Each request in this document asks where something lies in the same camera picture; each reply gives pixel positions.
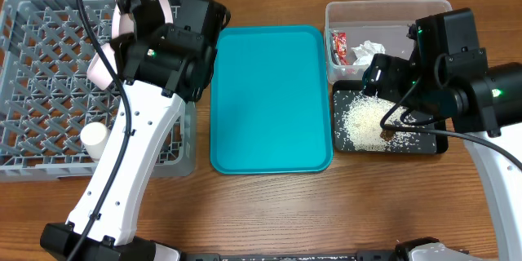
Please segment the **brown food scrap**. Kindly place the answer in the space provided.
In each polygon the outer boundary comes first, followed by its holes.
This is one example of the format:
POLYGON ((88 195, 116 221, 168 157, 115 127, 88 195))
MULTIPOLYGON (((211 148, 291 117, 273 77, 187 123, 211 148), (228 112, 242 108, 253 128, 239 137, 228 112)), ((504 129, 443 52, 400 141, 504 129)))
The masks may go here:
POLYGON ((387 132, 386 130, 383 130, 383 131, 381 132, 380 137, 381 137, 382 139, 384 139, 384 140, 390 140, 390 136, 388 135, 388 132, 387 132))

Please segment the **white ceramic cup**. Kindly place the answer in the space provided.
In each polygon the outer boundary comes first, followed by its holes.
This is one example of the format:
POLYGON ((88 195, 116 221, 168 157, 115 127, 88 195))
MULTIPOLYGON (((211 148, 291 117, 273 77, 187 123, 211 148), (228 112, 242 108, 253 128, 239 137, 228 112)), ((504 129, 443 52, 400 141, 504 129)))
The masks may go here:
POLYGON ((109 135, 108 127, 101 122, 90 122, 82 128, 80 140, 94 162, 100 160, 109 135))

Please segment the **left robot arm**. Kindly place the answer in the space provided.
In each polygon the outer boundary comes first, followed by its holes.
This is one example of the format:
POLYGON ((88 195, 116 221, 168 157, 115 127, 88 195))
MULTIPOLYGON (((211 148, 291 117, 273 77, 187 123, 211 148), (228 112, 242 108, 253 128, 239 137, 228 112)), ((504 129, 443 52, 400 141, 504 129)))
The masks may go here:
POLYGON ((179 250, 136 234, 145 189, 184 108, 213 75, 219 34, 231 14, 214 0, 118 0, 110 42, 87 75, 114 84, 121 101, 95 173, 64 223, 49 223, 41 247, 58 260, 179 260, 179 250))

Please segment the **red snack wrapper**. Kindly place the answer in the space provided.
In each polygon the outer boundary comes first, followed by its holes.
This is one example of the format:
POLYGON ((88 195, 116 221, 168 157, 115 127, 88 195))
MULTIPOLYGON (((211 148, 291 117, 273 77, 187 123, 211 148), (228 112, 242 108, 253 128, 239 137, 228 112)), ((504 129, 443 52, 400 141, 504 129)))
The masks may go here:
POLYGON ((347 35, 344 32, 332 31, 332 53, 337 65, 348 66, 347 60, 347 35))

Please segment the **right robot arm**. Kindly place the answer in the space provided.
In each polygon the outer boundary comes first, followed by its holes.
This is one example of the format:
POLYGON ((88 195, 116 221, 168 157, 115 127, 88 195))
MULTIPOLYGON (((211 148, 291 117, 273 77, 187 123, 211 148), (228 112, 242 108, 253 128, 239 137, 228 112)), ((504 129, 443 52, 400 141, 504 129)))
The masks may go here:
POLYGON ((483 49, 403 60, 374 56, 366 95, 449 119, 452 131, 404 126, 404 132, 463 139, 479 173, 501 260, 521 258, 521 65, 490 68, 483 49))

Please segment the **small pink saucer plate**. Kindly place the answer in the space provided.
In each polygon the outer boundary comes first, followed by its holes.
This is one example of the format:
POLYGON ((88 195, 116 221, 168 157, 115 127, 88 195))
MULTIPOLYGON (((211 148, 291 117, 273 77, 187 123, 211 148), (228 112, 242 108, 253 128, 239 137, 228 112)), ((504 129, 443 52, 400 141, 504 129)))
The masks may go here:
MULTIPOLYGON (((103 53, 105 54, 109 64, 111 65, 113 71, 117 73, 117 62, 115 60, 114 50, 110 46, 109 43, 105 43, 101 47, 103 53)), ((98 88, 102 91, 106 90, 111 83, 113 82, 113 78, 106 69, 104 62, 100 58, 99 54, 96 53, 93 59, 91 60, 89 67, 86 71, 87 78, 93 82, 98 88)))

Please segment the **large white round plate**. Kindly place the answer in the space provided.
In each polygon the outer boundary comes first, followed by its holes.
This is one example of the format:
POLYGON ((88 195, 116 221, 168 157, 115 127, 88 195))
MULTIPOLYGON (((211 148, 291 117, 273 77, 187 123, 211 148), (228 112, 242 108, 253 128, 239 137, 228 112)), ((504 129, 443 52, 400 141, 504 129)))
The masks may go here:
POLYGON ((173 23, 169 0, 117 0, 112 18, 111 46, 124 39, 152 43, 165 24, 173 23))

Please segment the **white napkin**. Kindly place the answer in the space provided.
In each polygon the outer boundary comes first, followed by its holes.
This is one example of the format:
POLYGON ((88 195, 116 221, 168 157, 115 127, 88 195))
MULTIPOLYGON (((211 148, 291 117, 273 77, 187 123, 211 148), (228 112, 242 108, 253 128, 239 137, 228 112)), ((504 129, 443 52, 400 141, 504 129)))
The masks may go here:
POLYGON ((370 65, 376 54, 385 54, 386 49, 384 45, 370 40, 364 41, 356 47, 352 47, 352 52, 355 54, 356 60, 352 63, 355 66, 370 65))

